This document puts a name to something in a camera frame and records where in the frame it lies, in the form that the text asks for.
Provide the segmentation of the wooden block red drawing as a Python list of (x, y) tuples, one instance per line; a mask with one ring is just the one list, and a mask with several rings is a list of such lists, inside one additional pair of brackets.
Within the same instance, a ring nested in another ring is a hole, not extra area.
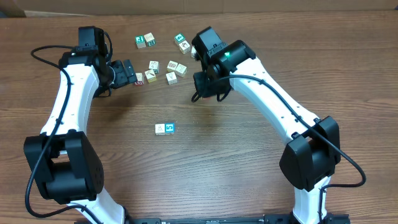
[(189, 51), (191, 51), (191, 46), (186, 40), (184, 40), (183, 42), (179, 43), (178, 46), (179, 46), (179, 49), (180, 49), (181, 53), (183, 53), (183, 54), (186, 54)]

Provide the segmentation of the wooden block teal side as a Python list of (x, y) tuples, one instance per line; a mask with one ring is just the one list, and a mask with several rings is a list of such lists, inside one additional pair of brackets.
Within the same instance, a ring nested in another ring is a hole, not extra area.
[(154, 73), (158, 73), (158, 72), (159, 72), (159, 62), (158, 62), (158, 61), (151, 60), (151, 61), (149, 62), (149, 69), (150, 69), (150, 70), (153, 70)]

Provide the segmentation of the wooden block yellow side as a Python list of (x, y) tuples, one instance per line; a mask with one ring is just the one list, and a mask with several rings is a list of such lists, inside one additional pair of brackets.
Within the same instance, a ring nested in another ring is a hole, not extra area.
[(150, 70), (145, 71), (144, 74), (145, 74), (145, 76), (146, 76), (146, 78), (147, 78), (147, 81), (148, 81), (149, 83), (154, 82), (154, 81), (157, 80), (156, 74), (155, 74), (155, 72), (153, 71), (153, 69), (150, 69)]

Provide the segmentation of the blue number five block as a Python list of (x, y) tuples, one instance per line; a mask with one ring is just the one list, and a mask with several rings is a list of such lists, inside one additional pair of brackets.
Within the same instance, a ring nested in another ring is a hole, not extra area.
[(166, 134), (174, 134), (175, 133), (175, 124), (174, 123), (165, 123), (165, 133)]

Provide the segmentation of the wooden letter A block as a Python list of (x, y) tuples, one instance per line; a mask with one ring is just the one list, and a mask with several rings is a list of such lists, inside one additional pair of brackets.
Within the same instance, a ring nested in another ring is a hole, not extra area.
[(165, 124), (155, 124), (155, 134), (165, 135)]

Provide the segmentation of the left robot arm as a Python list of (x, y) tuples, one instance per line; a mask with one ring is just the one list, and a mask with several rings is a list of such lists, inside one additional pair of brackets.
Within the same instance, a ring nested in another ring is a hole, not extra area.
[(91, 102), (137, 82), (129, 61), (112, 61), (109, 34), (95, 26), (78, 30), (55, 68), (60, 87), (51, 115), (38, 136), (26, 138), (31, 169), (25, 207), (36, 218), (78, 210), (89, 223), (132, 223), (127, 209), (104, 187), (103, 165), (86, 135)]

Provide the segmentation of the wooden block red side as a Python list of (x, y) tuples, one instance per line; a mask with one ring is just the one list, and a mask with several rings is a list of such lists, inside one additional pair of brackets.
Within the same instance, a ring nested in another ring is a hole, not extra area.
[(194, 46), (192, 46), (192, 47), (191, 47), (191, 57), (192, 57), (192, 58), (196, 58), (196, 56), (197, 56), (197, 51), (196, 51), (196, 49), (194, 48)]

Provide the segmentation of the green number four block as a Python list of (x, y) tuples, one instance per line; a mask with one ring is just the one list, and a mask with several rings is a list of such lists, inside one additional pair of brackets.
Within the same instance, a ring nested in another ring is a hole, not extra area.
[(178, 33), (174, 36), (174, 42), (176, 45), (179, 45), (181, 42), (185, 40), (185, 36), (182, 33)]

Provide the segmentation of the plain wooden block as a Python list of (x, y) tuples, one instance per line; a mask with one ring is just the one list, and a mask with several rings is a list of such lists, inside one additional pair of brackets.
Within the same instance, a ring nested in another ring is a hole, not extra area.
[(178, 64), (177, 67), (175, 68), (175, 74), (180, 77), (184, 77), (186, 73), (187, 73), (187, 67), (182, 64)]

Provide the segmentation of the wooden block brown drawing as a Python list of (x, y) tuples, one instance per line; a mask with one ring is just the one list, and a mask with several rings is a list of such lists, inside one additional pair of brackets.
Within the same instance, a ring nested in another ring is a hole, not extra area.
[(169, 61), (167, 65), (167, 71), (168, 72), (174, 72), (176, 68), (178, 67), (178, 63), (174, 61)]

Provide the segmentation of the green top wooden block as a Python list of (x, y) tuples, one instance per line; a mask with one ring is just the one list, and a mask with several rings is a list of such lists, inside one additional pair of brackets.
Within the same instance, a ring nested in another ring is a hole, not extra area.
[(135, 36), (135, 42), (138, 49), (146, 47), (146, 41), (143, 35)]

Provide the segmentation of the wooden block red front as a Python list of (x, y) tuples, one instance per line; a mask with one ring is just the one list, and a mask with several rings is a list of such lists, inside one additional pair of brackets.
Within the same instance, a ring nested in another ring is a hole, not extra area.
[(137, 80), (134, 82), (135, 85), (143, 85), (144, 84), (144, 76), (142, 73), (136, 73)]

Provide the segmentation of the wooden block green side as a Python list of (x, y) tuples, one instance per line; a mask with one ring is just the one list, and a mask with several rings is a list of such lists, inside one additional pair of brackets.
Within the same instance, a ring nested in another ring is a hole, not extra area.
[(144, 40), (148, 47), (151, 47), (156, 44), (155, 38), (151, 32), (144, 35)]

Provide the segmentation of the cardboard sheet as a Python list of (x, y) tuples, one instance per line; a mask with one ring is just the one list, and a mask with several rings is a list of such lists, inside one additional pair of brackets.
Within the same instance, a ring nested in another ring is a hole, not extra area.
[(290, 11), (376, 11), (397, 8), (397, 0), (1, 0), (1, 12), (76, 15), (208, 14)]

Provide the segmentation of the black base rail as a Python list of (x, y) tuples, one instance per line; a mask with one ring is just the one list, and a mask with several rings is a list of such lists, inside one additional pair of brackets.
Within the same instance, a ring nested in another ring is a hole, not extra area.
[[(293, 224), (299, 223), (294, 216), (288, 215), (263, 215), (262, 217), (236, 217), (236, 218), (207, 218), (207, 219), (173, 219), (161, 220), (159, 218), (127, 219), (125, 223), (131, 224)], [(349, 215), (334, 215), (328, 213), (322, 223), (350, 224)]]

